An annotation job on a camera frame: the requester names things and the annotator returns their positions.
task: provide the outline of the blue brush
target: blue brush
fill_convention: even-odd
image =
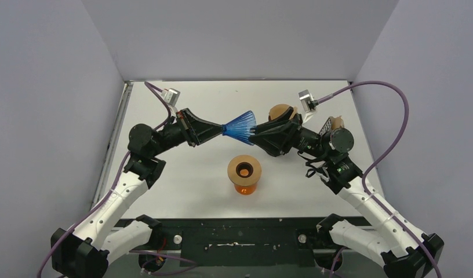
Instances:
[[[253,143],[249,141],[249,136],[252,135],[250,129],[256,125],[257,123],[253,112],[247,111],[226,125],[221,126],[223,128],[223,136],[230,136],[231,138],[253,146]]]

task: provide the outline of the white table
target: white table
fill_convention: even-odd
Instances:
[[[267,121],[269,109],[276,104],[297,106],[299,112],[303,112],[298,99],[300,91],[308,89],[317,99],[348,85],[346,81],[152,83],[161,88],[172,87],[181,91],[177,108],[188,107],[201,119],[227,123],[252,110],[257,124]],[[327,117],[340,115],[355,138],[351,159],[366,170],[373,160],[350,92],[344,92],[319,106],[318,112],[305,127],[318,132]],[[166,110],[158,99],[143,82],[135,82],[103,194],[110,188],[127,151],[131,128],[138,123],[155,127],[165,118]],[[257,191],[248,196],[237,193],[227,176],[228,162],[241,154],[254,156],[263,169]],[[230,137],[218,136],[195,148],[183,143],[158,157],[166,161],[160,179],[133,204],[124,218],[135,218],[141,214],[154,218],[325,217],[331,213],[359,216],[317,176],[305,177],[305,160],[298,157],[295,149],[285,156],[273,158],[257,146],[251,147]],[[369,174],[369,179],[382,193],[376,170]]]

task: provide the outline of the orange translucent base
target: orange translucent base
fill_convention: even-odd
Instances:
[[[241,186],[241,185],[235,184],[235,189],[238,193],[242,195],[250,195],[255,191],[255,189],[257,189],[257,184],[250,185],[250,186]]]

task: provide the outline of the screw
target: screw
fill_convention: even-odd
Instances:
[[[176,235],[173,237],[173,243],[180,244],[182,242],[182,237],[180,235]]]
[[[298,241],[299,241],[300,243],[306,243],[306,242],[307,242],[307,236],[304,235],[304,234],[299,235],[299,236],[298,236]]]

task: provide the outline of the gray wall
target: gray wall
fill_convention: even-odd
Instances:
[[[473,0],[400,0],[356,81],[368,79],[398,85],[411,108],[378,168],[387,199],[445,240],[444,277],[473,277]],[[373,86],[354,96],[378,157],[398,131],[401,101]]]
[[[398,0],[83,0],[125,79],[348,79]]]
[[[81,1],[0,1],[0,277],[87,212],[122,86]]]

